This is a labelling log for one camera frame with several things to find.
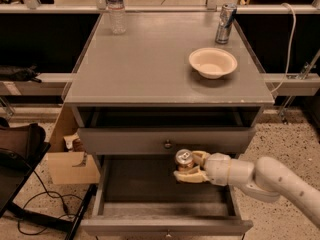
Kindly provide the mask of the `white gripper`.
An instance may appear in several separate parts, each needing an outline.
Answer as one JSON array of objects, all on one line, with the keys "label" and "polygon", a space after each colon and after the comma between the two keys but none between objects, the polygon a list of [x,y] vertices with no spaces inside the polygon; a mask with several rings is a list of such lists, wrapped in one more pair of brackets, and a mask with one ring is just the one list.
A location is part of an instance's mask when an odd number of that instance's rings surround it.
[{"label": "white gripper", "polygon": [[217,186],[228,184],[228,171],[231,158],[228,155],[215,153],[210,155],[205,151],[192,151],[195,164],[203,167],[205,172],[199,167],[193,167],[186,171],[175,171],[174,176],[177,181],[185,183],[210,182]]}]

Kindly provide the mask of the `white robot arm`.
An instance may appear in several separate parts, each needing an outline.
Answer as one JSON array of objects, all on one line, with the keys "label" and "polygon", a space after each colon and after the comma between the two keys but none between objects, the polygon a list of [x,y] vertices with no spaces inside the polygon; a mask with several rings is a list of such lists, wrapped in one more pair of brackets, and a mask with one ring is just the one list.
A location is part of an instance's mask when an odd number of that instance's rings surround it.
[{"label": "white robot arm", "polygon": [[175,162],[174,176],[179,182],[231,185],[263,202],[275,202],[284,196],[320,227],[320,191],[272,157],[252,163],[222,153],[182,149],[176,153]]}]

